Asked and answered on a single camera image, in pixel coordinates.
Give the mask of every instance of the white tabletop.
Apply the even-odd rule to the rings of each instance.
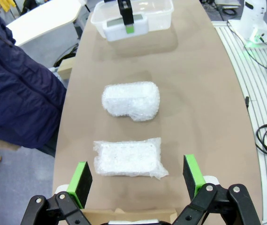
[[[72,23],[82,5],[79,0],[51,0],[7,25],[20,46],[53,29]]]

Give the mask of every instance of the wrapped item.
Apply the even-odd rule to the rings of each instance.
[[[94,166],[104,176],[149,176],[160,179],[168,171],[160,162],[160,138],[140,142],[94,142]]]
[[[102,105],[112,116],[151,120],[158,111],[160,93],[153,82],[108,85],[102,95]]]

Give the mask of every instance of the plastic container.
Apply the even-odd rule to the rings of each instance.
[[[131,0],[133,14],[144,14],[148,18],[149,31],[170,28],[174,6],[172,0]],[[117,1],[99,2],[92,14],[91,23],[96,26],[102,37],[105,37],[103,24],[120,18]]]

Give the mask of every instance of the jacket zipper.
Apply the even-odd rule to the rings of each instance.
[[[12,45],[10,45],[9,43],[7,43],[5,40],[3,40],[1,37],[0,39],[2,41],[4,41],[5,44],[9,45],[9,47],[12,47]],[[5,66],[5,64],[3,63],[3,61],[0,59],[0,64],[2,65],[2,67],[4,67],[8,72],[14,74],[22,83],[24,83],[28,89],[30,89],[31,91],[39,94],[41,97],[43,97],[46,102],[48,102],[50,105],[54,106],[59,112],[61,112],[62,110],[57,106],[55,105],[53,102],[51,102],[49,100],[49,98],[47,96],[45,96],[42,92],[40,92],[39,90],[35,89],[34,87],[30,86],[29,83],[27,83],[21,76],[19,76],[18,74],[14,73],[11,69],[9,69],[8,67]]]

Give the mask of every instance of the dark pants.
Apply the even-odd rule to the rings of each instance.
[[[59,127],[54,131],[50,140],[44,146],[37,148],[41,152],[55,157]]]

